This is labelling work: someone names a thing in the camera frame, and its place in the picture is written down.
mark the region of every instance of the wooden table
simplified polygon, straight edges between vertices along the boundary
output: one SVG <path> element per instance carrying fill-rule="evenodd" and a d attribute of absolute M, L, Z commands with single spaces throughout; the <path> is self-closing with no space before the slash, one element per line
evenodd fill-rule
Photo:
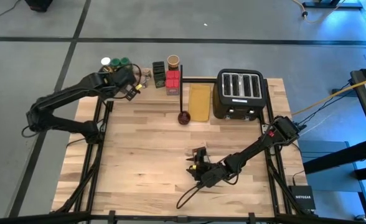
<path fill-rule="evenodd" d="M 283 80 L 269 78 L 268 83 L 274 115 L 291 116 Z M 183 87 L 187 110 L 190 84 Z M 75 120 L 93 119 L 96 101 L 81 99 Z M 217 119 L 212 105 L 206 123 L 182 126 L 177 122 L 178 114 L 179 97 L 167 96 L 165 88 L 156 89 L 153 82 L 133 101 L 115 102 L 108 120 L 92 214 L 107 215 L 109 210 L 115 210 L 118 215 L 247 217 L 248 212 L 253 212 L 256 217 L 273 217 L 264 153 L 247 162 L 237 185 L 219 182 L 215 187 L 200 190 L 183 208 L 176 209 L 178 199 L 195 185 L 186 171 L 192 164 L 186 159 L 193 148 L 206 146 L 210 160 L 216 162 L 243 150 L 261 135 L 259 121 Z M 71 134 L 70 141 L 81 137 Z M 68 147 L 53 210 L 78 185 L 86 148 L 84 141 Z M 291 145 L 284 147 L 281 155 L 287 182 L 292 184 L 293 174 L 303 170 L 300 152 Z M 306 184 L 304 173 L 295 178 L 298 185 Z M 277 183 L 276 186 L 280 211 L 284 212 L 282 193 Z"/>

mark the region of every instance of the concrete floor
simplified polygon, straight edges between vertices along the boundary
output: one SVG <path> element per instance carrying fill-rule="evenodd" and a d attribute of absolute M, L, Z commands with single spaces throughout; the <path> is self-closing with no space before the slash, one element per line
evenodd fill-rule
<path fill-rule="evenodd" d="M 0 37 L 72 37 L 84 3 L 54 0 L 48 12 L 39 14 L 22 1 L 0 17 Z M 0 0 L 0 12 L 12 4 Z M 309 17 L 326 12 L 309 9 Z M 320 24 L 307 24 L 300 14 L 290 0 L 96 0 L 91 1 L 80 37 L 366 40 L 366 21 L 360 11 L 338 10 Z M 36 98 L 52 93 L 69 45 L 0 42 L 0 217 L 9 213 L 35 140 L 20 136 L 26 125 L 25 112 Z M 63 87 L 97 70 L 102 57 L 129 57 L 150 66 L 170 54 L 180 56 L 187 76 L 216 76 L 222 68 L 247 68 L 265 77 L 283 78 L 292 111 L 327 96 L 330 89 L 346 84 L 350 71 L 366 67 L 366 46 L 356 45 L 78 43 Z M 76 107 L 72 103 L 55 114 L 72 119 Z M 294 119 L 300 121 L 309 113 Z M 351 139 L 350 144 L 366 140 L 366 120 L 359 102 L 345 98 L 321 111 L 301 139 Z M 20 215 L 49 212 L 67 142 L 68 133 L 47 133 Z M 349 219 L 361 212 L 355 199 L 342 202 L 331 194 L 337 195 L 319 193 L 320 216 Z M 342 203 L 344 212 L 329 209 Z"/>

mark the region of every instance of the toaster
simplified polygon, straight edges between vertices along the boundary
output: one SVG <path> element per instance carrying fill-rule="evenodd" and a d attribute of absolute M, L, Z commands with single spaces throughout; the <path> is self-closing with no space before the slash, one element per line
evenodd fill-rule
<path fill-rule="evenodd" d="M 265 81 L 254 70 L 221 70 L 212 94 L 213 115 L 219 119 L 253 121 L 266 106 Z"/>

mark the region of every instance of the red box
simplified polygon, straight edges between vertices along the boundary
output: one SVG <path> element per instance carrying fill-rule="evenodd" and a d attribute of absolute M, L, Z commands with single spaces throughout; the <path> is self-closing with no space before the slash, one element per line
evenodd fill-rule
<path fill-rule="evenodd" d="M 178 95 L 180 93 L 180 82 L 181 82 L 180 71 L 170 70 L 166 72 L 166 94 L 167 95 Z"/>

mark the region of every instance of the black box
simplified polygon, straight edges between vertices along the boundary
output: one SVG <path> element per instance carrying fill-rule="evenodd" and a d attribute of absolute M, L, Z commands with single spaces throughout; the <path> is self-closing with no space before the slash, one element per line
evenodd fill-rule
<path fill-rule="evenodd" d="M 153 62 L 152 63 L 152 74 L 154 76 L 154 82 L 156 88 L 165 87 L 165 65 L 164 62 Z"/>
<path fill-rule="evenodd" d="M 298 204 L 306 210 L 315 210 L 313 191 L 311 186 L 289 186 L 289 189 L 294 195 L 294 198 Z"/>
<path fill-rule="evenodd" d="M 26 0 L 26 3 L 33 11 L 46 12 L 53 0 Z"/>

